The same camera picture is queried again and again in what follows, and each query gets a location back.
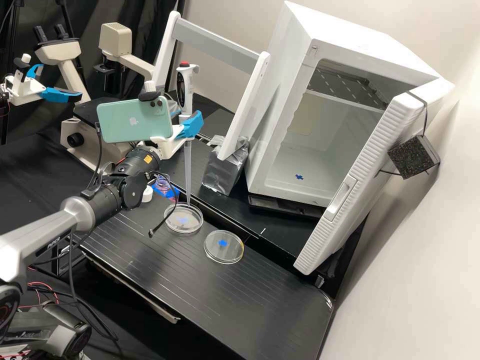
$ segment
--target cable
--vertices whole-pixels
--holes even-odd
[[[7,20],[7,18],[9,17],[10,11],[12,11],[12,8],[14,7],[14,2],[15,2],[15,0],[11,0],[11,4],[10,4],[8,10],[6,11],[5,16],[3,17],[3,21],[1,22],[1,25],[0,25],[0,34],[2,33],[2,30],[4,29],[5,20]]]
[[[6,113],[4,113],[3,115],[0,115],[0,118],[6,117],[8,114],[10,114],[10,110],[11,110],[10,103],[9,103],[8,100],[6,101],[6,103],[8,105],[8,111]]]
[[[70,237],[70,249],[73,249],[73,240],[72,236]],[[77,300],[77,295],[75,294],[75,287],[74,287],[74,276],[73,276],[73,265],[72,265],[72,251],[68,252],[68,282],[70,283],[70,291],[71,291],[71,297],[73,298],[73,301],[76,302]],[[110,339],[113,341],[118,341],[119,337],[117,334],[115,334],[108,326],[103,322],[103,320],[98,316],[95,311],[91,308],[90,313],[93,315],[93,317],[98,321],[98,323],[101,325],[101,327],[106,331],[106,334],[100,331],[100,329],[91,323],[89,321],[89,318],[83,313],[82,309],[80,306],[77,306],[78,311],[80,314],[85,318],[85,320],[90,323],[90,326],[95,329],[95,331],[103,338],[105,339]]]
[[[93,233],[93,229],[91,229],[89,232],[87,232],[78,242],[76,242],[76,244],[73,246],[73,248],[71,249],[72,251],[77,249],[80,245],[82,245],[82,243]],[[67,256],[68,254],[70,253],[70,250],[68,250],[68,252],[64,252],[58,256],[54,256],[54,257],[51,257],[49,258],[48,260],[45,260],[45,261],[39,261],[39,262],[34,262],[33,264],[31,265],[34,265],[34,266],[37,266],[37,265],[43,265],[43,264],[48,264],[48,263],[51,263],[53,260],[58,260],[58,259],[61,259],[65,256]]]
[[[17,309],[30,309],[30,308],[39,308],[39,307],[44,307],[45,305],[75,305],[77,302],[62,302],[61,304],[45,304],[45,303],[40,303],[38,305],[23,305],[23,306],[17,306]]]
[[[96,177],[98,177],[98,171],[100,164],[102,163],[102,129],[100,128],[100,123],[96,122],[95,123],[95,130],[96,130],[96,135],[98,136],[98,147],[99,147],[99,152],[98,152],[98,161],[96,162],[96,168],[95,172],[92,174],[90,181],[88,182],[87,189],[89,189],[93,183]]]
[[[48,285],[47,283],[41,282],[41,281],[31,281],[27,285],[42,285],[42,286],[46,287],[47,289],[53,291],[53,289],[50,285]],[[57,294],[55,292],[53,293],[53,296],[55,297],[56,303],[60,304],[59,297],[57,296]]]
[[[175,198],[175,205],[173,206],[173,209],[163,218],[162,221],[160,221],[160,223],[154,228],[154,229],[150,229],[148,231],[148,236],[151,238],[154,237],[155,233],[157,232],[158,229],[160,229],[160,227],[167,221],[167,219],[170,217],[170,215],[172,215],[175,211],[175,209],[177,208],[177,203],[179,202],[179,199],[178,197],[180,196],[180,193],[178,194],[178,196],[175,194],[175,189],[174,187],[172,186],[172,183],[170,182],[169,178],[167,177],[167,175],[159,172],[159,171],[155,171],[155,170],[152,170],[148,173],[148,175],[150,174],[155,174],[155,175],[160,175],[160,176],[163,176],[163,178],[166,180],[166,182],[168,183],[168,186],[170,187],[170,189],[173,191],[173,197]]]
[[[48,290],[48,289],[45,289],[45,288],[41,288],[41,287],[36,287],[36,286],[29,286],[27,288],[28,290],[30,291],[33,291],[33,290],[38,290],[39,292],[41,293],[52,293],[53,291],[51,290]],[[72,298],[73,299],[73,296],[71,293],[68,293],[68,292],[63,292],[63,291],[58,291],[58,290],[55,290],[55,292],[58,294],[58,295],[62,295],[62,296],[65,296],[65,297],[68,297],[68,298]],[[81,304],[83,305],[92,315],[93,317],[98,321],[98,323],[105,329],[105,331],[107,331],[108,333],[111,334],[111,338],[110,337],[106,337],[107,339],[109,340],[113,340],[113,341],[117,341],[119,338],[117,336],[117,334],[115,334],[115,332],[113,330],[111,330],[107,324],[104,323],[104,321],[100,318],[100,316],[98,316],[98,314],[95,312],[95,310],[92,309],[92,307],[85,301],[83,300],[82,298],[80,297],[76,297],[76,301],[73,303],[73,304]],[[96,327],[96,325],[92,324],[89,322],[89,324],[91,325],[92,328],[95,329],[95,331],[97,331],[101,336],[104,336],[104,334],[101,332],[101,331],[98,331],[98,327]]]
[[[386,171],[386,170],[378,170],[379,173],[385,173],[385,174],[390,174],[390,175],[399,175],[402,176],[402,174],[399,174],[398,172],[391,172],[391,171]]]
[[[406,93],[411,97],[417,99],[425,107],[425,120],[423,121],[423,131],[421,133],[421,136],[423,138],[425,136],[425,130],[427,129],[427,118],[429,117],[429,104],[425,100],[423,100],[421,97],[415,95],[413,92],[407,91]]]

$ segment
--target smartphone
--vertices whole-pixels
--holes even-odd
[[[173,135],[169,106],[164,96],[152,101],[114,101],[96,107],[101,135],[106,143],[169,138]]]

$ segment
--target black curtain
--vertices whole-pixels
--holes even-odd
[[[1,0],[0,19],[11,0]],[[66,5],[74,35],[80,38],[82,54],[80,60],[86,77],[87,90],[92,99],[111,96],[103,91],[104,77],[95,72],[93,66],[102,62],[98,48],[100,27],[103,23],[119,22],[132,30],[132,54],[153,63],[162,41],[165,26],[176,0],[67,0]],[[61,8],[55,0],[25,0],[24,7],[18,8],[18,23],[14,37],[13,55],[31,55],[31,64],[40,61],[34,50],[37,39],[33,27],[41,25],[49,40],[56,38],[55,24],[66,29]],[[9,29],[3,30],[5,36]],[[12,72],[13,64],[7,59],[8,49],[0,49],[0,76]],[[131,99],[138,95],[143,77],[127,70],[124,74],[122,97]],[[40,77],[45,86],[65,88],[66,85],[57,66],[45,65]],[[39,132],[50,126],[60,126],[62,120],[72,116],[72,104],[58,104],[44,100],[13,106],[10,110],[8,142]]]

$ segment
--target red wire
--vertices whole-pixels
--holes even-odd
[[[17,356],[21,356],[22,359],[25,355],[28,355],[30,352],[30,350],[27,350],[25,352],[20,352],[18,354],[13,354],[13,355],[0,355],[0,359],[5,359],[5,358],[13,358],[13,357],[17,357]]]
[[[32,281],[32,282],[29,282],[28,285],[43,285],[44,287],[47,287],[52,292],[54,291],[50,285],[48,285],[44,282],[41,282],[41,281]],[[56,303],[60,304],[59,297],[57,296],[57,294],[55,292],[53,293],[53,296],[55,297]]]
[[[27,309],[27,308],[36,308],[39,305],[24,305],[24,306],[17,306],[18,309]]]

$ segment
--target petri dish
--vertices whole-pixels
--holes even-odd
[[[170,205],[165,209],[163,217],[172,211],[175,204]],[[192,234],[202,227],[204,223],[204,216],[200,209],[196,206],[188,206],[186,202],[179,202],[176,205],[175,211],[165,221],[168,228],[180,234]]]
[[[215,230],[206,237],[203,248],[206,255],[220,264],[234,264],[244,255],[244,243],[233,232]]]

